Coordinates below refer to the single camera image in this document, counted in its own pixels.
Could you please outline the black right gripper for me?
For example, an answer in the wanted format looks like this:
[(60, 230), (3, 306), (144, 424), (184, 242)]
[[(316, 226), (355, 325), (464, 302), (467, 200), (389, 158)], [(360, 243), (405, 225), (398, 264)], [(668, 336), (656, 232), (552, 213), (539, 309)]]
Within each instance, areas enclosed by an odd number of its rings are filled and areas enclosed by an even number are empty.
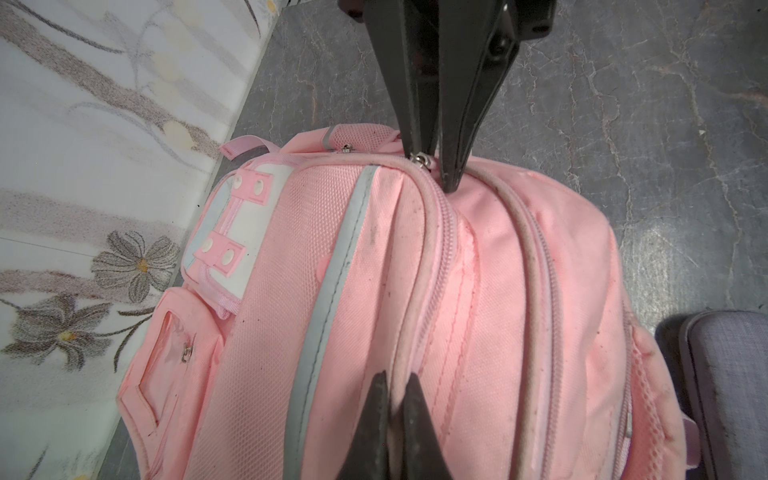
[(440, 107), (442, 188), (456, 191), (519, 51), (519, 32), (523, 40), (548, 35), (556, 2), (338, 0), (337, 6), (366, 26), (406, 156), (435, 153)]

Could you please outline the purple glasses case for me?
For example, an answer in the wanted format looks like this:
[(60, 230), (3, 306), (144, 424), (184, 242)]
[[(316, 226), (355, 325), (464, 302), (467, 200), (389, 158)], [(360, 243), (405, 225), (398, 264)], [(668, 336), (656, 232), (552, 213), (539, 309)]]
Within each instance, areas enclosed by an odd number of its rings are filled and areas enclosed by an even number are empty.
[(680, 353), (710, 479), (767, 477), (767, 316), (702, 312), (685, 320)]

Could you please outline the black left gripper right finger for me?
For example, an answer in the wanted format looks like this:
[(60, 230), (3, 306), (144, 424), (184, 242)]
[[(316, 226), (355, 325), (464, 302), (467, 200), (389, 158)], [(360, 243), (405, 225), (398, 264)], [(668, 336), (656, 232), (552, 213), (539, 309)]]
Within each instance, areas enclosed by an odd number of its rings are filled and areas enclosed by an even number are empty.
[(409, 377), (402, 402), (402, 479), (451, 480), (419, 377)]

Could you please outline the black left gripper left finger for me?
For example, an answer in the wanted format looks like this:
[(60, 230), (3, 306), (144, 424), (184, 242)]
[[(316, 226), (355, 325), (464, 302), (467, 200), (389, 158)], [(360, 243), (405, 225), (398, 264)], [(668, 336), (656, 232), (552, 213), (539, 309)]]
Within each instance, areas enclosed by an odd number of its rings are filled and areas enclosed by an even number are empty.
[(389, 389), (386, 373), (379, 372), (372, 378), (338, 480), (389, 478), (388, 428)]

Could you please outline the pink student backpack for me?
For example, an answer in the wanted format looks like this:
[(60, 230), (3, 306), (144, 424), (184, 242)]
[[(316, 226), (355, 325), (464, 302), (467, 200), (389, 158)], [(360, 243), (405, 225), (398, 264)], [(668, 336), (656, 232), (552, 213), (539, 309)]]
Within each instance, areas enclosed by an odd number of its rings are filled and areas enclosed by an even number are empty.
[(375, 374), (402, 479), (419, 377), (452, 479), (682, 479), (701, 458), (614, 232), (539, 173), (375, 124), (224, 144), (121, 385), (144, 479), (337, 479)]

